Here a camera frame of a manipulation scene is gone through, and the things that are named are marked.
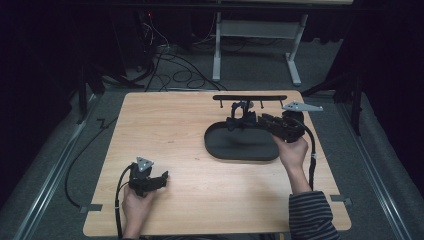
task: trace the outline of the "white metal frame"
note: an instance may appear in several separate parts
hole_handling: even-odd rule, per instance
[[[221,79],[221,37],[259,37],[259,38],[284,38],[293,39],[292,49],[285,53],[285,59],[290,71],[292,82],[295,86],[300,86],[299,73],[294,62],[300,40],[306,26],[308,15],[302,15],[299,22],[258,22],[258,21],[235,21],[222,20],[221,13],[216,16],[216,38],[215,55],[213,60],[212,79],[218,82]]]

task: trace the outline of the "wooden table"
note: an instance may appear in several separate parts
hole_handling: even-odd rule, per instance
[[[123,170],[135,162],[137,156],[154,161],[151,177],[165,171],[170,174],[167,187],[158,190],[143,235],[289,231],[291,189],[278,159],[266,163],[223,161],[206,151],[203,140],[206,129],[230,116],[232,102],[223,102],[224,107],[220,108],[220,103],[212,100],[212,96],[218,94],[287,95],[284,104],[293,100],[302,102],[297,91],[128,94],[92,200],[92,204],[103,207],[99,212],[88,213],[85,235],[117,235],[116,186]],[[281,116],[278,101],[264,102],[264,109],[259,103],[255,104],[251,110],[258,115]],[[339,195],[339,191],[308,113],[305,113],[305,124],[316,137],[315,188],[325,192],[336,228],[347,230],[351,222],[344,204],[331,202],[329,198],[329,195]],[[309,157],[305,161],[306,173],[308,167]]]

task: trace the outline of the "hand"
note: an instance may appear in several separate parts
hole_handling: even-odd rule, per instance
[[[280,160],[287,170],[303,169],[303,161],[308,151],[308,142],[301,137],[296,142],[286,143],[281,138],[272,135],[278,146]]]
[[[273,135],[272,138],[277,144],[280,160],[287,171],[293,194],[312,191],[303,171],[303,161],[308,151],[306,140],[301,137],[296,142],[286,143],[277,136]]]
[[[127,225],[123,238],[138,239],[141,228],[149,215],[156,191],[149,192],[145,198],[138,196],[128,185],[124,187],[124,210]]]

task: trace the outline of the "black bar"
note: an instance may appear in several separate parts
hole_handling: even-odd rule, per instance
[[[283,101],[287,99],[286,95],[274,96],[249,96],[249,95],[214,95],[213,100],[219,101]]]
[[[150,10],[191,10],[208,12],[234,12],[234,11],[287,11],[290,13],[340,13],[340,14],[376,14],[387,12],[385,8],[358,8],[343,4],[292,4],[292,3],[138,3],[134,1],[78,1],[64,0],[62,4],[75,6],[103,6],[143,8]]]

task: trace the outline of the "metal rail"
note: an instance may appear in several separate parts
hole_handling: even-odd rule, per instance
[[[78,141],[79,136],[81,135],[82,130],[86,125],[88,117],[91,115],[96,103],[98,102],[98,98],[93,94],[91,95],[89,102],[92,106],[87,113],[86,119],[84,119],[74,129],[72,136],[62,150],[59,159],[51,169],[43,186],[40,189],[40,192],[38,193],[25,219],[22,221],[21,226],[16,232],[15,237],[13,238],[14,240],[27,240],[32,238],[32,235],[34,234],[38,223],[43,217],[44,212],[60,183],[60,180],[62,179],[72,161],[72,159],[69,157]]]
[[[365,172],[367,173],[371,186],[374,189],[377,199],[380,202],[384,213],[386,214],[386,217],[393,229],[396,238],[401,240],[412,240],[405,222],[400,216],[396,203],[393,201],[393,198],[384,185],[384,182],[381,179],[377,168],[375,167],[370,155],[368,154],[364,142],[362,141],[361,137],[355,133],[354,129],[350,125],[350,116],[347,107],[344,104],[337,104],[336,106],[339,110],[339,113],[342,115],[342,118],[344,119],[350,134],[355,140],[356,146],[362,156],[362,163],[364,164]]]

